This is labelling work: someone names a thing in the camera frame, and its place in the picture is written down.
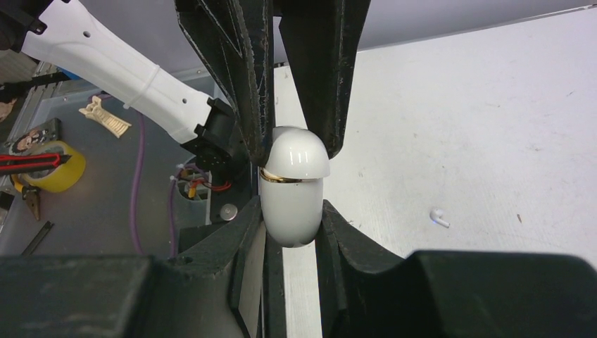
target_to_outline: white table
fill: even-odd
[[[589,9],[359,53],[325,198],[400,256],[554,252],[597,266],[595,32]],[[275,95],[278,125],[305,126],[288,68]],[[288,337],[320,337],[312,244],[284,250],[284,278]]]

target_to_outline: tape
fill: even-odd
[[[85,157],[62,141],[48,142],[33,151],[34,155],[47,153],[70,155],[70,159],[56,169],[22,174],[23,179],[48,192],[63,192],[77,183],[85,171]]]

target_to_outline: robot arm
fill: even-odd
[[[185,85],[104,27],[78,1],[52,1],[22,52],[73,72],[160,125],[180,144],[205,125],[210,97]]]

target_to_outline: gray table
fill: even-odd
[[[180,75],[189,85],[214,95],[215,85],[207,72]],[[20,198],[15,198],[0,231],[0,254],[20,254],[42,225],[56,225],[35,254],[133,254],[128,223],[130,190],[139,148],[139,114],[125,110],[116,99],[103,107],[132,123],[117,139],[100,124],[78,112],[89,96],[99,90],[89,84],[66,82],[59,88],[32,92],[15,128],[27,130],[51,118],[62,121],[63,141],[81,152],[87,167],[79,182],[60,194],[41,193],[39,222]],[[178,163],[191,154],[148,118],[146,153],[139,190],[137,222],[146,253],[166,257],[169,252],[167,200],[170,176]],[[189,201],[175,194],[178,229],[206,223],[205,201]]]

